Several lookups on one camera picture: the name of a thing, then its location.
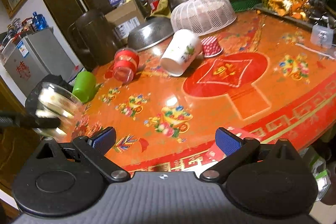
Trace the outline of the clear cup with ribbon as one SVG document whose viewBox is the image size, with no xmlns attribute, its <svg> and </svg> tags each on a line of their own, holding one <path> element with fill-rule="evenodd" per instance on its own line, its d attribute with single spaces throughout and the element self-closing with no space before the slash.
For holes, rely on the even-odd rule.
<svg viewBox="0 0 336 224">
<path fill-rule="evenodd" d="M 39 118 L 59 118 L 61 125 L 53 129 L 35 128 L 34 131 L 58 142 L 66 140 L 71 136 L 74 118 L 79 114 L 81 106 L 81 101 L 72 93 L 55 84 L 43 83 L 35 115 Z"/>
</svg>

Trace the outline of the green plastic cup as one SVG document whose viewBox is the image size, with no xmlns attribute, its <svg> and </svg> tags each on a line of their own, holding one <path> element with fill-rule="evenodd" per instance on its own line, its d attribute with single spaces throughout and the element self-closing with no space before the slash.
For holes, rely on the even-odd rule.
<svg viewBox="0 0 336 224">
<path fill-rule="evenodd" d="M 72 94 L 77 97 L 82 103 L 88 102 L 96 87 L 96 77 L 93 73 L 88 71 L 80 72 L 73 86 Z"/>
</svg>

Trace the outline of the clear cup red ribbon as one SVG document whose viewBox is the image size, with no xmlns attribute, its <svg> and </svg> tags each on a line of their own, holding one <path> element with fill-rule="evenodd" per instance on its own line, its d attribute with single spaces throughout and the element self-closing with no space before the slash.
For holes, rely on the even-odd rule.
<svg viewBox="0 0 336 224">
<path fill-rule="evenodd" d="M 133 80 L 139 66 L 139 55 L 131 48 L 122 48 L 114 56 L 113 77 L 123 84 Z"/>
</svg>

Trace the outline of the white floral paper cup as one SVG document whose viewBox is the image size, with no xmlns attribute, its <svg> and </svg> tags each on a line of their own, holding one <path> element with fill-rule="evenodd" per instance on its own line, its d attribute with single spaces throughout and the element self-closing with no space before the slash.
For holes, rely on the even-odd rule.
<svg viewBox="0 0 336 224">
<path fill-rule="evenodd" d="M 195 33 L 185 29 L 178 30 L 163 53 L 159 65 L 168 75 L 179 77 L 201 52 L 202 42 Z"/>
</svg>

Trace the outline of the black plastic bag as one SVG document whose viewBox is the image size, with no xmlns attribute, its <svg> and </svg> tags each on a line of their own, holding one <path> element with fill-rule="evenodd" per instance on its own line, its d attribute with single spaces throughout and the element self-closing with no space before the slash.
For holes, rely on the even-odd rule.
<svg viewBox="0 0 336 224">
<path fill-rule="evenodd" d="M 63 89 L 67 90 L 70 93 L 73 90 L 73 87 L 70 84 L 68 84 L 66 81 L 64 81 L 61 76 L 56 76 L 56 75 L 51 75 L 51 74 L 47 75 L 36 85 L 36 87 L 33 88 L 33 90 L 27 96 L 27 99 L 25 101 L 25 109 L 28 114 L 34 115 L 37 110 L 38 96 L 42 90 L 43 83 L 55 84 L 57 86 L 62 87 Z"/>
</svg>

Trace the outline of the silver mini fridge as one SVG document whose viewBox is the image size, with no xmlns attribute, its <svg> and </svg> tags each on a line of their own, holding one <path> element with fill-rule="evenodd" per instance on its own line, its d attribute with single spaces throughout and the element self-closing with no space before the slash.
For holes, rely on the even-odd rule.
<svg viewBox="0 0 336 224">
<path fill-rule="evenodd" d="M 1 52 L 1 62 L 25 96 L 47 75 L 69 80 L 75 69 L 51 28 L 7 43 Z"/>
</svg>

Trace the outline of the blue water bottle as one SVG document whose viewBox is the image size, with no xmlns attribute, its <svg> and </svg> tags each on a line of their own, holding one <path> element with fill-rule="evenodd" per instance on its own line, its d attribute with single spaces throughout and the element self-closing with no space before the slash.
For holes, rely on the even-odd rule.
<svg viewBox="0 0 336 224">
<path fill-rule="evenodd" d="M 49 25 L 42 14 L 38 14 L 36 11 L 33 12 L 33 27 L 35 31 L 41 31 L 49 28 Z"/>
</svg>

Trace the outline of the brown plastic pitcher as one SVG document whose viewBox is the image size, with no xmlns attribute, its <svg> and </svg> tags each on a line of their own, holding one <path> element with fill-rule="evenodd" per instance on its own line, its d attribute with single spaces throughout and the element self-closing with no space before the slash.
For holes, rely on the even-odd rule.
<svg viewBox="0 0 336 224">
<path fill-rule="evenodd" d="M 87 71 L 114 60 L 123 43 L 116 39 L 113 26 L 99 10 L 89 10 L 68 27 L 70 46 Z"/>
</svg>

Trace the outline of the red polka dot cupcake liner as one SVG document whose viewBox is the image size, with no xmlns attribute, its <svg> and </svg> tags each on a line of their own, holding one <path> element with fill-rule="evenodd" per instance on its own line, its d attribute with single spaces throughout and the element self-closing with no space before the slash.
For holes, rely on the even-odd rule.
<svg viewBox="0 0 336 224">
<path fill-rule="evenodd" d="M 205 58 L 215 57 L 223 51 L 216 36 L 209 36 L 202 39 L 203 55 Z"/>
</svg>

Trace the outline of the steel colander bowl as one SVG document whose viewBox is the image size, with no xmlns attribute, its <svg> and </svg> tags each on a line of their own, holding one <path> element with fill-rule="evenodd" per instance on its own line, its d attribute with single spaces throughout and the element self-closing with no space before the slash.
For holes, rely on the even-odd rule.
<svg viewBox="0 0 336 224">
<path fill-rule="evenodd" d="M 154 17 L 133 29 L 127 38 L 127 46 L 141 52 L 156 46 L 174 34 L 168 18 Z"/>
</svg>

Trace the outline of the cardboard box with label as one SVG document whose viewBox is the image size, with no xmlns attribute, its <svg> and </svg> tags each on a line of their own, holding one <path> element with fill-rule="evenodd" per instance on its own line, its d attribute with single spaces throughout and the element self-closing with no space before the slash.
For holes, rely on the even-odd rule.
<svg viewBox="0 0 336 224">
<path fill-rule="evenodd" d="M 145 17 L 135 0 L 105 14 L 105 18 L 112 26 L 114 37 L 123 44 L 127 44 L 129 33 L 145 22 Z"/>
</svg>

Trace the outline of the small clear plastic box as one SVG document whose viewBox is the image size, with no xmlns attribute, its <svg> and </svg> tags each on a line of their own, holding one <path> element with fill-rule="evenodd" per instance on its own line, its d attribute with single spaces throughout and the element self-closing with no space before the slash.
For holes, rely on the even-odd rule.
<svg viewBox="0 0 336 224">
<path fill-rule="evenodd" d="M 311 31 L 310 41 L 325 49 L 330 49 L 333 45 L 334 31 L 331 28 L 315 24 Z"/>
</svg>

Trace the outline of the pink mesh food cover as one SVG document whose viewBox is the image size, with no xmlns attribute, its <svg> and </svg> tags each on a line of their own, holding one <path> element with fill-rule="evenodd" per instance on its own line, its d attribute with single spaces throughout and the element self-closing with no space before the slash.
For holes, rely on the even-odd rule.
<svg viewBox="0 0 336 224">
<path fill-rule="evenodd" d="M 229 26 L 236 18 L 229 0 L 188 0 L 173 9 L 170 21 L 175 32 L 190 30 L 205 36 Z"/>
</svg>

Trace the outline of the tray of dried peels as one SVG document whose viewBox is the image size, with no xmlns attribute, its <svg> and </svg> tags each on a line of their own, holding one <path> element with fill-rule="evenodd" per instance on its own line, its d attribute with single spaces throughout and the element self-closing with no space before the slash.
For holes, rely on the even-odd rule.
<svg viewBox="0 0 336 224">
<path fill-rule="evenodd" d="M 308 30 L 317 24 L 335 30 L 335 0 L 262 0 L 254 9 Z"/>
</svg>

